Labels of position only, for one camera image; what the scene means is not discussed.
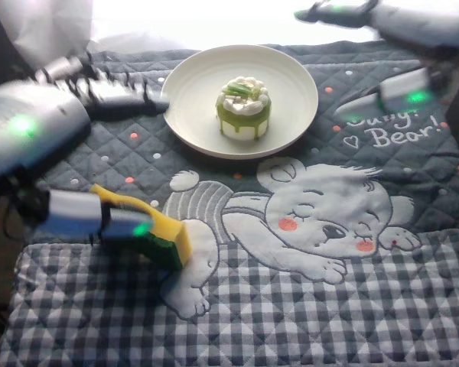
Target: white plate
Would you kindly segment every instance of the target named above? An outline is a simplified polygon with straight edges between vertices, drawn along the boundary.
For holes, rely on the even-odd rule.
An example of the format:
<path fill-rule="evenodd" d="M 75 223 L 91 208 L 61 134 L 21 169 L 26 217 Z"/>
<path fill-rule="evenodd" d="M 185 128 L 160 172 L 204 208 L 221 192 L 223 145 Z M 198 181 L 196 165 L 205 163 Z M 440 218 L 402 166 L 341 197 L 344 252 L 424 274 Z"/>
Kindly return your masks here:
<path fill-rule="evenodd" d="M 237 76 L 253 76 L 272 100 L 269 130 L 258 141 L 234 141 L 221 135 L 216 99 Z M 192 148 L 226 159 L 253 159 L 274 154 L 298 140 L 316 116 L 318 92 L 307 70 L 272 48 L 235 45 L 189 57 L 168 76 L 162 94 L 171 107 L 165 119 Z"/>

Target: robotic hand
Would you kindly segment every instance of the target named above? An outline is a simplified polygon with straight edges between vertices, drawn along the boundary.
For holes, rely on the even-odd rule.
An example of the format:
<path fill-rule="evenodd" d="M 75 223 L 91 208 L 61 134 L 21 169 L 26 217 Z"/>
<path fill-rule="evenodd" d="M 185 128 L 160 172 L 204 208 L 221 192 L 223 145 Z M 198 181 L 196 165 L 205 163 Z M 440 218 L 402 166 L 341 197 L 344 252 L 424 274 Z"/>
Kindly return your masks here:
<path fill-rule="evenodd" d="M 346 96 L 335 112 L 344 122 L 420 109 L 447 86 L 459 63 L 459 0 L 322 0 L 295 17 L 349 28 L 370 26 L 384 39 L 436 60 Z"/>
<path fill-rule="evenodd" d="M 59 59 L 30 80 L 1 85 L 0 196 L 11 197 L 27 224 L 55 235 L 146 234 L 153 224 L 146 213 L 112 207 L 93 193 L 39 190 L 34 182 L 86 139 L 91 119 L 155 116 L 167 109 L 146 80 L 126 75 L 120 83 L 94 73 L 89 54 Z"/>

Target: small cake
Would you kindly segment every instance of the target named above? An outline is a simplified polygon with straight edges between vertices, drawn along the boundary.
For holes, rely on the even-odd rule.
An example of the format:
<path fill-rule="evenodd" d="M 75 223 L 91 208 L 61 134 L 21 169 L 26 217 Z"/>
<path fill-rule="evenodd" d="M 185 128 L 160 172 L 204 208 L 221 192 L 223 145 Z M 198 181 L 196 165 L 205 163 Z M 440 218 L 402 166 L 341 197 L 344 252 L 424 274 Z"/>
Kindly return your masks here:
<path fill-rule="evenodd" d="M 271 109 L 263 83 L 238 76 L 223 87 L 216 102 L 221 134 L 240 141 L 258 140 L 269 127 Z"/>

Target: sponge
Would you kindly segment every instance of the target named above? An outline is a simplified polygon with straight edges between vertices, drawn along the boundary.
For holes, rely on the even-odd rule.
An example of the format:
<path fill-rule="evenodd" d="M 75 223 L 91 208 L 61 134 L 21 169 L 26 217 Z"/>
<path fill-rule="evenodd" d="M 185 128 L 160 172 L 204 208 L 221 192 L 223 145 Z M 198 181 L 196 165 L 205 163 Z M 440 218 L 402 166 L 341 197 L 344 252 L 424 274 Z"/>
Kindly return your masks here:
<path fill-rule="evenodd" d="M 170 218 L 140 199 L 118 195 L 95 184 L 90 192 L 99 196 L 103 203 L 113 206 L 131 206 L 149 214 L 154 222 L 151 232 L 142 237 L 129 239 L 106 239 L 107 246 L 131 249 L 150 258 L 168 270 L 181 270 L 192 255 L 192 244 L 185 224 Z"/>

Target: bear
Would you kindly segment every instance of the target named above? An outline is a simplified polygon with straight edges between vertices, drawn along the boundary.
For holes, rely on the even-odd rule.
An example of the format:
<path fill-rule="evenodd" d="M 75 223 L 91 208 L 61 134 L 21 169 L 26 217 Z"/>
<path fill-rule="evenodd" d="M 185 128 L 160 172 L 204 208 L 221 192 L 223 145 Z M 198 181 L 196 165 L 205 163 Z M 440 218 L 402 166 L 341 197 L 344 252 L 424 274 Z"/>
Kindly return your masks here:
<path fill-rule="evenodd" d="M 161 285 L 161 298 L 181 319 L 210 310 L 204 285 L 217 269 L 218 246 L 238 243 L 259 264 L 339 284 L 345 259 L 373 256 L 378 246 L 412 251 L 422 244 L 403 228 L 415 206 L 389 196 L 376 180 L 381 170 L 270 158 L 257 180 L 270 193 L 234 193 L 193 171 L 172 177 L 164 214 L 187 225 L 194 253 Z"/>

